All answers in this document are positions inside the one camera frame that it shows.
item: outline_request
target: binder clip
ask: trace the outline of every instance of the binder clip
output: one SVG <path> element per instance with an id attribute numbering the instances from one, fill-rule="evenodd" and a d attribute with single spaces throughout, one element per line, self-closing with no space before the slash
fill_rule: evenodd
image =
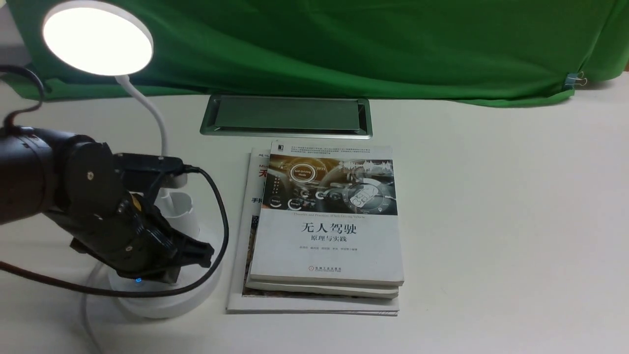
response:
<path id="1" fill-rule="evenodd" d="M 585 86 L 587 84 L 587 78 L 584 77 L 583 72 L 572 72 L 566 76 L 564 81 L 564 90 L 574 89 L 574 86 Z"/>

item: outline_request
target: book title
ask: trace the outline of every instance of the book title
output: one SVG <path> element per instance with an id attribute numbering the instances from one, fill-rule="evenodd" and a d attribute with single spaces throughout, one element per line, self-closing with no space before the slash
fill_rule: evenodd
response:
<path id="1" fill-rule="evenodd" d="M 304 222 L 301 232 L 318 233 L 310 235 L 310 241 L 327 241 L 327 242 L 347 242 L 347 236 L 356 234 L 357 227 L 355 224 L 336 224 L 324 225 L 322 222 L 316 225 L 314 222 Z"/>

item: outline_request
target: lamp head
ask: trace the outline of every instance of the lamp head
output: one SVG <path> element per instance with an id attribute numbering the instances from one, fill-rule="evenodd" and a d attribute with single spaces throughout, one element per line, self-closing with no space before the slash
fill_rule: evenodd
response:
<path id="1" fill-rule="evenodd" d="M 46 14 L 42 32 L 44 42 L 59 59 L 91 74 L 133 74 L 153 56 L 148 28 L 129 12 L 99 1 L 56 5 Z"/>

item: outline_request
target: desk lamp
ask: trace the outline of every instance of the desk lamp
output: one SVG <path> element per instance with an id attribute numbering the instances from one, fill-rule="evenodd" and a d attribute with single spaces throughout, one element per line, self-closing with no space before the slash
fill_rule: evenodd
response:
<path id="1" fill-rule="evenodd" d="M 113 76 L 125 91 L 155 117 L 162 139 L 161 156 L 168 156 L 168 136 L 164 118 L 157 107 L 130 82 L 129 75 L 142 70 L 153 55 L 153 38 L 148 28 L 131 13 L 94 0 L 73 0 L 54 6 L 43 22 L 43 39 L 48 48 L 66 64 L 90 74 Z M 177 186 L 185 185 L 178 181 Z M 197 222 L 192 198 L 184 192 L 165 188 L 155 201 L 170 225 L 190 237 L 220 242 Z M 143 317 L 175 317 L 202 303 L 216 287 L 221 267 L 202 286 L 184 294 L 154 299 L 120 299 L 123 306 Z M 199 279 L 204 269 L 198 265 L 181 268 L 176 284 L 119 277 L 109 269 L 113 290 L 158 291 L 185 287 Z"/>

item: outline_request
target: book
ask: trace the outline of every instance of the book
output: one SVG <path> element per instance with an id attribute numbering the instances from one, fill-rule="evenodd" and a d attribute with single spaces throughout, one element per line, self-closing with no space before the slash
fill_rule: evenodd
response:
<path id="1" fill-rule="evenodd" d="M 268 291 L 245 286 L 254 252 L 269 150 L 254 149 L 247 173 L 236 257 L 228 296 L 228 313 L 337 313 L 397 316 L 398 299 L 359 299 L 350 296 Z"/>
<path id="2" fill-rule="evenodd" d="M 247 280 L 246 286 L 259 290 L 307 292 L 324 295 L 346 295 L 355 297 L 372 297 L 375 299 L 394 299 L 398 297 L 399 287 L 351 287 L 325 285 L 320 283 L 284 283 L 284 282 L 256 282 Z"/>
<path id="3" fill-rule="evenodd" d="M 274 142 L 251 282 L 404 282 L 390 147 Z"/>

